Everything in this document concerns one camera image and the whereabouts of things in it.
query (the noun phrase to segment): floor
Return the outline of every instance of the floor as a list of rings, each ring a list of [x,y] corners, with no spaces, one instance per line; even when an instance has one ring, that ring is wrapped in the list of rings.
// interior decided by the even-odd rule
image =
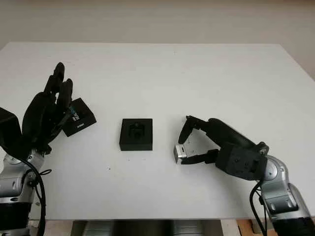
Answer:
[[[163,222],[118,221],[113,224],[110,221],[79,221],[77,224],[77,221],[47,221],[45,236],[159,236],[167,235],[169,227],[173,227],[173,234],[177,236],[240,236],[235,220],[202,220],[197,226],[183,220],[175,221],[175,224]],[[30,222],[31,236],[36,235],[37,224],[37,221]]]

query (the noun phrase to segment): black robotic finger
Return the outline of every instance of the black robotic finger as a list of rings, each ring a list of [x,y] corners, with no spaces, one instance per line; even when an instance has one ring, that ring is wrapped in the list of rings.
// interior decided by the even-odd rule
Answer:
[[[189,135],[192,133],[193,129],[201,129],[203,130],[206,126],[206,122],[198,119],[196,117],[192,116],[186,116],[186,122],[184,124],[184,127],[181,131],[181,134],[179,135],[178,143],[183,144]]]
[[[54,74],[49,76],[48,82],[45,86],[44,94],[54,96],[60,91],[64,79],[64,65],[59,62],[54,70]]]
[[[64,111],[70,107],[72,96],[73,82],[67,79],[61,84],[59,96],[57,99],[57,110]]]

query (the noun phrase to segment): black square block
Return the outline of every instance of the black square block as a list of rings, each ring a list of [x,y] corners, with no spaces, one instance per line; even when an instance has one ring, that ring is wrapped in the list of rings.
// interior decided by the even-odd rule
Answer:
[[[123,119],[119,146],[121,151],[152,150],[152,119]]]

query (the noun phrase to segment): wooden floor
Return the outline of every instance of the wooden floor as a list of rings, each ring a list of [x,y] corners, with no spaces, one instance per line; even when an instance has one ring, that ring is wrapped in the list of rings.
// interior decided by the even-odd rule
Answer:
[[[255,234],[252,231],[251,220],[237,220],[237,224],[240,229],[241,236],[262,236],[262,234]],[[278,236],[275,230],[268,230],[268,236]]]

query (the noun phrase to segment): black box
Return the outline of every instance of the black box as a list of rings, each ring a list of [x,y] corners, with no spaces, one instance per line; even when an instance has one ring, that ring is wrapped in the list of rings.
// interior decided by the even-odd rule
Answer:
[[[71,117],[63,126],[63,131],[68,137],[96,123],[94,114],[81,98],[71,102],[70,110]]]
[[[119,146],[121,151],[152,150],[152,119],[123,119]]]

